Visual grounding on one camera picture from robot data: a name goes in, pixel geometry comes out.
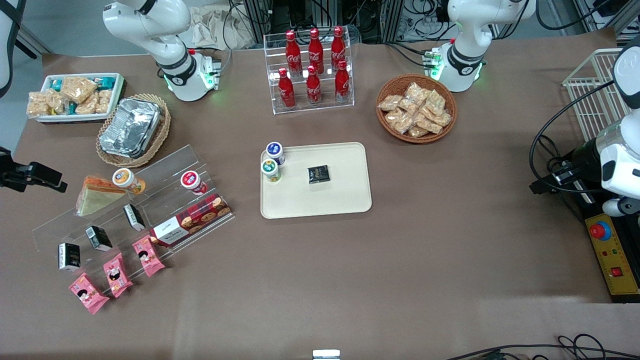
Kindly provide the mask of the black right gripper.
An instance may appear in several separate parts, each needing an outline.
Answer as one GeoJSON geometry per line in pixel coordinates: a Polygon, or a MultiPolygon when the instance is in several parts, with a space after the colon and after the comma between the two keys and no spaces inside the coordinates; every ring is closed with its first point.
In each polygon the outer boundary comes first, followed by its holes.
{"type": "Polygon", "coordinates": [[[14,162],[11,151],[0,148],[0,186],[7,187],[23,193],[28,185],[38,185],[59,193],[65,193],[67,183],[62,181],[59,171],[43,165],[39,162],[30,162],[28,165],[14,162]]]}

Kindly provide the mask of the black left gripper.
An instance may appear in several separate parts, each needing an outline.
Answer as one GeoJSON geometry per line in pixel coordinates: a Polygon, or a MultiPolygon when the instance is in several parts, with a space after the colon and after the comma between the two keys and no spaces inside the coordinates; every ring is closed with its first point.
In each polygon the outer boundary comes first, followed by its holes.
{"type": "Polygon", "coordinates": [[[601,182],[601,156],[597,140],[591,139],[563,155],[561,160],[550,160],[550,174],[530,183],[535,195],[567,192],[587,193],[586,185],[601,182]]]}

